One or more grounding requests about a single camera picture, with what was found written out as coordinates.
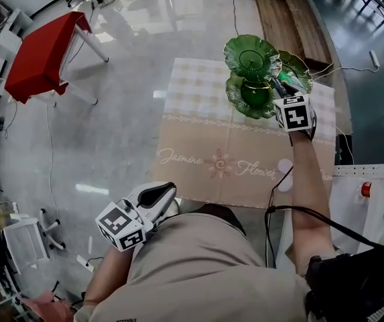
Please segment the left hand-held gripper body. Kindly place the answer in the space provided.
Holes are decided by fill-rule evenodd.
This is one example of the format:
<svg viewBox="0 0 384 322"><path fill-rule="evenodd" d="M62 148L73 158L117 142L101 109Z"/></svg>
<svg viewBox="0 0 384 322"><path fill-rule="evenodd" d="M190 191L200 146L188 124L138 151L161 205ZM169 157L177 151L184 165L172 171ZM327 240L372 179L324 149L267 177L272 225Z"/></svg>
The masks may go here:
<svg viewBox="0 0 384 322"><path fill-rule="evenodd" d="M111 202L95 218L102 236L117 250L124 252L149 240L154 228L154 216L150 209L154 199L143 195L123 197Z"/></svg>

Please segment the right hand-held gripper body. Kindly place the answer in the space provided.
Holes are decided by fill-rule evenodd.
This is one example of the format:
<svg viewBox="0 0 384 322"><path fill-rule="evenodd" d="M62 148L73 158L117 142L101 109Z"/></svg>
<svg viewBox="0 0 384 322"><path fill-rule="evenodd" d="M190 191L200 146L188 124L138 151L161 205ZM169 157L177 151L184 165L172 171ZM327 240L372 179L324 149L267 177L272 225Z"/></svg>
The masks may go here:
<svg viewBox="0 0 384 322"><path fill-rule="evenodd" d="M276 99L274 107L280 128L288 133L302 132L313 140L316 133L316 112L308 94Z"/></svg>

